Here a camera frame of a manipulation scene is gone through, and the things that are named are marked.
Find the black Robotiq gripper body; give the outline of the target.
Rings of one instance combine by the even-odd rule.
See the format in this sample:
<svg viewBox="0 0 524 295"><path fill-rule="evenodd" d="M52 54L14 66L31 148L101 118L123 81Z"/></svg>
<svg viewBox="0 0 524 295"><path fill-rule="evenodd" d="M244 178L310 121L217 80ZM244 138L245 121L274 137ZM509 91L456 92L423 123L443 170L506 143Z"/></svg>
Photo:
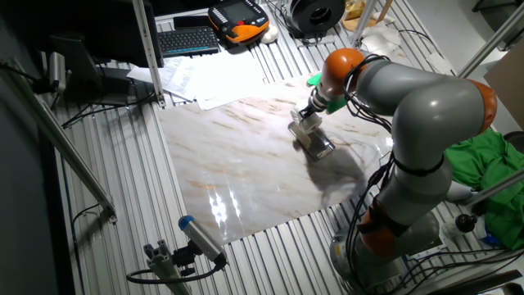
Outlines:
<svg viewBox="0 0 524 295"><path fill-rule="evenodd" d="M307 106L302 110L302 117L308 118L314 113L319 113L326 110L325 104L318 104L318 101L309 100Z"/></svg>

